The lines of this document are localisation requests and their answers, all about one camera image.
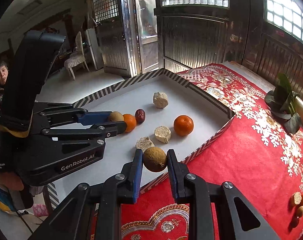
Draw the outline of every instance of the striped tray border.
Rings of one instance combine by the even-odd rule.
[[[189,88],[192,91],[194,91],[195,93],[201,95],[203,98],[208,100],[211,104],[215,105],[217,108],[219,108],[221,111],[223,111],[229,119],[229,121],[217,133],[215,133],[207,142],[205,142],[201,147],[199,147],[196,151],[192,152],[189,156],[187,156],[185,158],[185,160],[182,161],[183,163],[188,163],[191,160],[193,160],[197,155],[199,155],[201,152],[203,152],[211,143],[213,143],[230,126],[235,113],[231,109],[229,109],[227,106],[225,106],[223,103],[218,101],[216,98],[214,98],[213,96],[211,96],[210,94],[208,94],[207,92],[202,90],[201,88],[199,88],[196,85],[189,82],[187,79],[184,79],[183,77],[181,77],[165,68],[157,69],[157,70],[147,72],[147,73],[138,75],[136,77],[132,77],[132,78],[126,79],[124,81],[118,82],[117,84],[106,87],[91,95],[88,95],[85,98],[82,98],[81,100],[78,100],[77,102],[73,103],[73,106],[75,108],[83,107],[83,106],[85,106],[95,100],[98,100],[104,96],[107,96],[113,92],[119,91],[128,86],[131,86],[136,83],[139,83],[139,82],[151,79],[151,78],[155,78],[155,77],[158,77],[161,75],[165,75],[165,76],[171,78],[172,80],[174,80],[175,82],[177,82],[178,84],[182,85],[183,87]],[[141,187],[140,193],[147,192],[151,188],[158,185],[160,182],[164,181],[167,177],[168,177],[168,173],[167,172],[163,173],[156,179],[152,180],[151,182],[147,183],[145,186]],[[48,188],[49,188],[48,192],[49,192],[50,202],[51,202],[53,209],[55,209],[55,207],[59,204],[55,184],[53,182],[48,184]]]

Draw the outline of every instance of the white tray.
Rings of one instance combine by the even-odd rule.
[[[158,109],[153,104],[155,92],[167,94],[169,104],[166,108]],[[49,191],[54,195],[54,198],[50,197],[51,202],[54,202],[53,206],[58,201],[61,202],[79,183],[102,183],[119,173],[125,163],[133,160],[136,141],[141,137],[149,136],[155,146],[162,148],[164,152],[174,149],[178,161],[183,161],[192,156],[192,153],[200,153],[208,144],[205,142],[214,135],[216,139],[220,134],[217,132],[223,132],[222,128],[226,128],[234,116],[234,112],[211,95],[165,69],[148,72],[107,87],[79,100],[74,107],[89,111],[119,111],[132,115],[141,108],[146,112],[146,120],[130,133],[107,138],[102,160],[51,183]],[[188,115],[194,121],[194,130],[186,137],[178,136],[173,130],[173,122],[179,115]],[[168,144],[161,143],[154,137],[154,129],[161,125],[169,127],[172,132]],[[76,123],[60,128],[88,127]],[[155,181],[154,184],[157,184],[157,177],[165,172],[167,169],[154,173],[144,167],[141,187],[148,184],[148,188],[151,188],[151,182]]]

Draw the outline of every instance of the white chair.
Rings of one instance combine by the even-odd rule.
[[[73,67],[76,67],[77,65],[82,64],[83,68],[86,67],[87,70],[90,71],[88,66],[87,66],[85,56],[84,56],[84,49],[83,49],[83,44],[82,44],[83,42],[82,42],[81,32],[77,33],[75,41],[76,41],[77,51],[72,53],[70,55],[69,59],[67,59],[64,62],[65,68],[67,69],[69,75],[70,74],[73,75],[74,80],[76,80],[76,79],[75,79],[75,75],[74,75],[74,72],[73,72]]]

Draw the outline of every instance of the blue gripper pad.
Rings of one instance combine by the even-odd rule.
[[[174,150],[170,149],[167,151],[167,168],[169,174],[170,187],[172,190],[172,195],[175,201],[178,198],[178,186],[177,186],[177,177],[175,174],[175,170],[173,168],[173,161],[177,163],[177,158]]]
[[[100,124],[104,122],[108,122],[108,117],[110,115],[110,111],[108,112],[88,112],[83,114],[78,118],[78,123],[82,125],[93,125]]]
[[[133,199],[134,203],[137,202],[140,189],[140,181],[142,179],[142,170],[143,170],[143,151],[137,149],[135,157],[133,159],[132,169],[134,169],[135,176],[133,182]]]

